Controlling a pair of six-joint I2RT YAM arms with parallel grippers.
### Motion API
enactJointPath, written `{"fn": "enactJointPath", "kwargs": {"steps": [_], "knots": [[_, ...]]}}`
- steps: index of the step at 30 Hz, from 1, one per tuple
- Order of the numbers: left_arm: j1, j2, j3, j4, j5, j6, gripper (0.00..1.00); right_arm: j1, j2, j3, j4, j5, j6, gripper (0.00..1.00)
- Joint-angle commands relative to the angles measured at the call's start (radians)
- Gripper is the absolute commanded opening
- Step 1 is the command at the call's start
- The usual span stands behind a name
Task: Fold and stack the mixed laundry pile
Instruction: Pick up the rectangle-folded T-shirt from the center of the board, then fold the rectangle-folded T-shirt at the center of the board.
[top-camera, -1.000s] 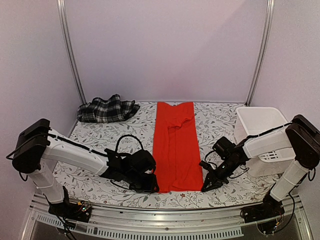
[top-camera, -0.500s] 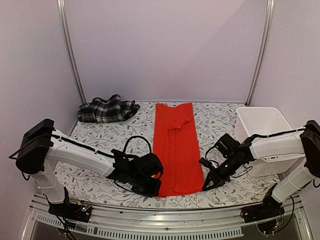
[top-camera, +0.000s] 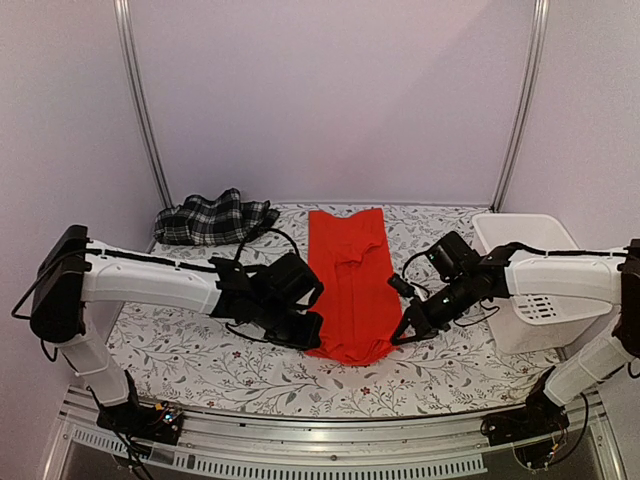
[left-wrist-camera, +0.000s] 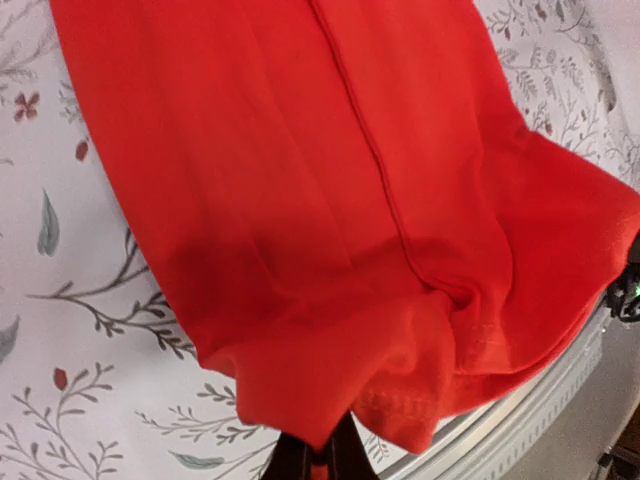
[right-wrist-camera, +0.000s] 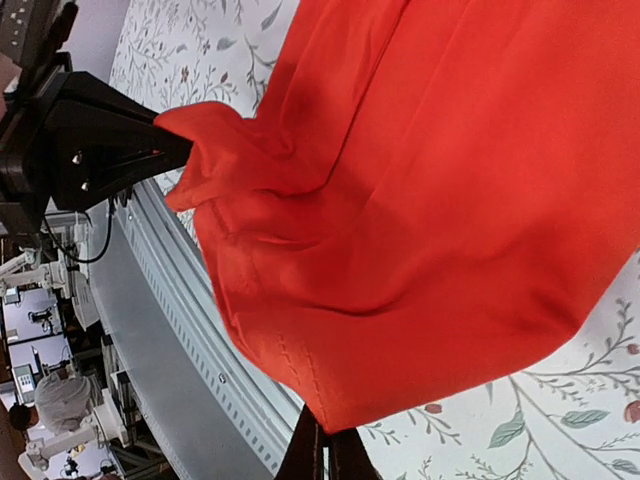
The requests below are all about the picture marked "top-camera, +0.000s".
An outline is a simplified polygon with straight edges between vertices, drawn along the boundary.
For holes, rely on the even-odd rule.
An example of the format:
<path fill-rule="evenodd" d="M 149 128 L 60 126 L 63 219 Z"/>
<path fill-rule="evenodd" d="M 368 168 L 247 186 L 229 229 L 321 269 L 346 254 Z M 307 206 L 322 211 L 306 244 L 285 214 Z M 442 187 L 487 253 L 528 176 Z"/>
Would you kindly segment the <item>red garment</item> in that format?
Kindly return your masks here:
<path fill-rule="evenodd" d="M 381 209 L 339 218 L 309 214 L 308 263 L 324 285 L 312 311 L 323 317 L 321 345 L 310 356 L 368 366 L 394 350 L 402 311 L 389 286 L 393 266 Z"/>

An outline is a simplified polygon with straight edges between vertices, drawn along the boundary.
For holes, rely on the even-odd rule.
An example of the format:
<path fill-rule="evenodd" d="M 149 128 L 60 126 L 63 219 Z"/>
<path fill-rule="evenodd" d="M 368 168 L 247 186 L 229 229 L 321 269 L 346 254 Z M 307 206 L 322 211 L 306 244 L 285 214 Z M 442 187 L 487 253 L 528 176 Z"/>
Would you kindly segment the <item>black white plaid skirt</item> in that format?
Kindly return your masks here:
<path fill-rule="evenodd" d="M 253 241 L 274 226 L 280 212 L 265 201 L 243 201 L 237 188 L 214 200 L 188 196 L 182 204 L 160 211 L 154 239 L 164 245 L 222 246 Z"/>

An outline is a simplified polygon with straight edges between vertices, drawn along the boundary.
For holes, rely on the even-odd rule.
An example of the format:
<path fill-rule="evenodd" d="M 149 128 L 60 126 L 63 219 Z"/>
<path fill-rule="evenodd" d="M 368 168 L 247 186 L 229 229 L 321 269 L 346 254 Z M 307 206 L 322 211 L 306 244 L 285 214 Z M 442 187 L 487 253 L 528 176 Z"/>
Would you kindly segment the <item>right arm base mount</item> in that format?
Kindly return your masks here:
<path fill-rule="evenodd" d="M 517 409 L 486 415 L 480 433 L 491 446 L 496 446 L 560 432 L 569 425 L 564 407 L 553 402 L 535 401 Z"/>

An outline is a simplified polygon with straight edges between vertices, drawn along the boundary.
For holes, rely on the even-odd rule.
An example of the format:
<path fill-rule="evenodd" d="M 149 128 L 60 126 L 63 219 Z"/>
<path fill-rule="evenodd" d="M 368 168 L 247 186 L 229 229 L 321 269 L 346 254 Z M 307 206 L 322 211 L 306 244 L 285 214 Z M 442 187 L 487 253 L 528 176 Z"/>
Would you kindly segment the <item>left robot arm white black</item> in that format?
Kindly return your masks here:
<path fill-rule="evenodd" d="M 87 304 L 133 302 L 186 309 L 263 331 L 273 345 L 309 351 L 321 344 L 322 317 L 312 312 L 324 286 L 297 250 L 269 265 L 212 257 L 189 263 L 122 250 L 70 226 L 42 261 L 11 315 L 62 353 L 99 405 L 128 434 L 148 426 L 128 380 L 84 317 Z"/>

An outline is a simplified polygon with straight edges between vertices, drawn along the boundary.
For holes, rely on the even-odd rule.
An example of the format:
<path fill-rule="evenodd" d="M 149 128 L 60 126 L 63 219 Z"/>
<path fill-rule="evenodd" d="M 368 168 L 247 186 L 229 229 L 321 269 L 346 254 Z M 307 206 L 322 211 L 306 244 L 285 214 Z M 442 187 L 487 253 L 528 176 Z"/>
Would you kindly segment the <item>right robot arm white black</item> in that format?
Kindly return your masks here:
<path fill-rule="evenodd" d="M 444 282 L 422 299 L 400 275 L 388 283 L 409 299 L 391 336 L 395 346 L 445 331 L 470 307 L 510 298 L 598 302 L 619 310 L 605 331 L 570 359 L 545 373 L 517 415 L 517 427 L 537 436 L 575 397 L 639 356 L 639 241 L 620 250 L 541 250 L 521 242 L 499 245 L 486 255 L 449 232 L 423 251 Z"/>

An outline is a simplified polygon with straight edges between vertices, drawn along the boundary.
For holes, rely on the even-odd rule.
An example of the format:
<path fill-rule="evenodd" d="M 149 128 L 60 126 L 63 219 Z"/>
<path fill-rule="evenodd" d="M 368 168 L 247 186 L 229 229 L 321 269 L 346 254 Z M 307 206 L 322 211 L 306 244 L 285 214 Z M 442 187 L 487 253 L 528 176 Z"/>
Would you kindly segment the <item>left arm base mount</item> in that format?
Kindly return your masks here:
<path fill-rule="evenodd" d="M 177 445 L 184 423 L 183 410 L 175 404 L 161 402 L 141 405 L 136 399 L 105 407 L 97 403 L 97 425 L 122 436 Z"/>

